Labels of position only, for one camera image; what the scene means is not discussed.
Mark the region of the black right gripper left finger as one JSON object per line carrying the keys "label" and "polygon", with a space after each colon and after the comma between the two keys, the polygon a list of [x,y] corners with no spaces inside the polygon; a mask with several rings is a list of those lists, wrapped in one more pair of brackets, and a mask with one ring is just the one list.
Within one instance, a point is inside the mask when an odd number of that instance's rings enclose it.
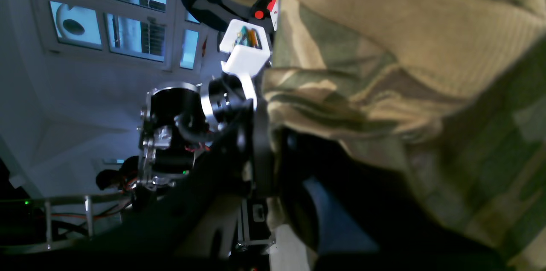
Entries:
{"label": "black right gripper left finger", "polygon": [[144,211],[113,230],[88,239],[51,236],[53,205],[83,203],[92,222],[94,203],[123,193],[32,200],[44,207],[46,242],[1,248],[3,271],[236,271],[227,255],[243,199],[275,193],[265,101],[244,104],[193,172]]}

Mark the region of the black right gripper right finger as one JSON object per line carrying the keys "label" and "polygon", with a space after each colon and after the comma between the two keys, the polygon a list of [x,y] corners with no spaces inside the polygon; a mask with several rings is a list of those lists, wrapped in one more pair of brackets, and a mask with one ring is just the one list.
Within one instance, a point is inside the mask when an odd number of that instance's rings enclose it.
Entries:
{"label": "black right gripper right finger", "polygon": [[400,174],[353,160],[339,143],[279,135],[279,196],[316,271],[508,271],[491,248],[442,228]]}

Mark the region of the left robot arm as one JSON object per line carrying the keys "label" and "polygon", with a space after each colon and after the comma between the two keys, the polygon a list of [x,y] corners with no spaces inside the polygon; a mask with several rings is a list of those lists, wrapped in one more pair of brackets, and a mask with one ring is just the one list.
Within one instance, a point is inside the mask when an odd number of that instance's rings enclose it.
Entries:
{"label": "left robot arm", "polygon": [[119,170],[99,173],[100,189],[115,189],[120,205],[100,217],[173,189],[195,169],[219,166],[234,192],[252,198],[275,193],[268,115],[257,71],[226,71],[202,88],[180,82],[150,91],[142,110],[140,154]]}

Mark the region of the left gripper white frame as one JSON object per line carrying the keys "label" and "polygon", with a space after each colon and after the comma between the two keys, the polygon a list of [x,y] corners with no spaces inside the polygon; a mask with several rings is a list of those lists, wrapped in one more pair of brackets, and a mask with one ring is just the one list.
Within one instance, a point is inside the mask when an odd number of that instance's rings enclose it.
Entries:
{"label": "left gripper white frame", "polygon": [[263,98],[262,96],[262,81],[265,70],[271,67],[271,60],[267,60],[263,66],[259,69],[253,70],[250,73],[245,73],[242,70],[232,70],[228,68],[226,61],[221,61],[222,71],[226,74],[235,76],[241,83],[244,98],[253,100],[253,109],[256,110],[258,106],[258,100]]}

